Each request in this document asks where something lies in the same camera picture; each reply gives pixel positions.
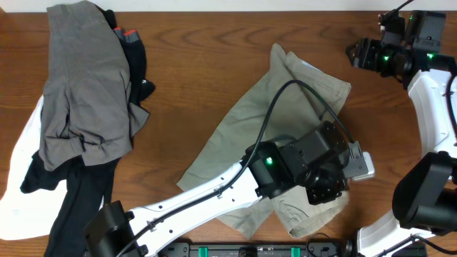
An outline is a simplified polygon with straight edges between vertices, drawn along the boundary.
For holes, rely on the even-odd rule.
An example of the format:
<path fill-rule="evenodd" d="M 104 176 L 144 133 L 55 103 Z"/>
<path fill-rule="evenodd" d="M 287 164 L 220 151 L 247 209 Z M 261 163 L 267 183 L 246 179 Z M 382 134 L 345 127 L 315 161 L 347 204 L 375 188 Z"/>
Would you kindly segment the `khaki shorts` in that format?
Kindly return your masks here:
<path fill-rule="evenodd" d="M 274 95 L 292 79 L 315 89 L 335 113 L 342 109 L 351 90 L 349 82 L 325 74 L 295 53 L 285 52 L 279 44 L 274 44 L 269 71 L 224 116 L 177 183 L 178 187 L 187 191 L 199 186 L 240 160 L 245 150 L 255 143 Z M 266 140 L 280 135 L 299 138 L 332 119 L 313 94 L 296 84 L 290 85 L 276 102 L 263 137 Z M 275 213 L 291 237 L 302 238 L 331 221 L 348 201 L 348 193 L 343 192 L 334 201 L 314 206 L 308 202 L 306 189 L 297 186 L 272 200 L 264 199 L 218 219 L 250 239 L 270 214 Z"/>

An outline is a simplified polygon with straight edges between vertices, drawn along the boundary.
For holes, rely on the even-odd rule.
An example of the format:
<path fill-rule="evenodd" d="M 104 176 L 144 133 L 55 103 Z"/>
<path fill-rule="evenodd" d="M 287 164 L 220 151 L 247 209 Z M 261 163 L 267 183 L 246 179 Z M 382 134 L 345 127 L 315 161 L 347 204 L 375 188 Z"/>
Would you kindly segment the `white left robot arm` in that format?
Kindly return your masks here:
<path fill-rule="evenodd" d="M 168 200 L 125 211 L 105 205 L 84 229 L 90 256 L 155 256 L 213 218 L 273 199 L 297 186 L 311 205 L 346 190 L 348 143 L 329 121 L 283 146 L 258 139 L 240 161 L 210 181 Z"/>

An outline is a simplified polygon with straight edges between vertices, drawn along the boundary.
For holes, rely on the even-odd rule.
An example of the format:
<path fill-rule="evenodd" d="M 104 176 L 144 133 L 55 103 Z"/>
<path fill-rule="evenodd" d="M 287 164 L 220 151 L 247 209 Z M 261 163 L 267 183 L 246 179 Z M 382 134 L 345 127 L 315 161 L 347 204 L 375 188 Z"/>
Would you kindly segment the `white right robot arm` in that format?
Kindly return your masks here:
<path fill-rule="evenodd" d="M 456 231 L 456 60 L 441 54 L 446 15 L 398 9 L 379 15 L 382 37 L 361 38 L 347 47 L 351 65 L 392 76 L 412 100 L 421 136 L 421 160 L 397 184 L 391 210 L 360 228 L 347 256 L 426 256 L 434 236 Z"/>

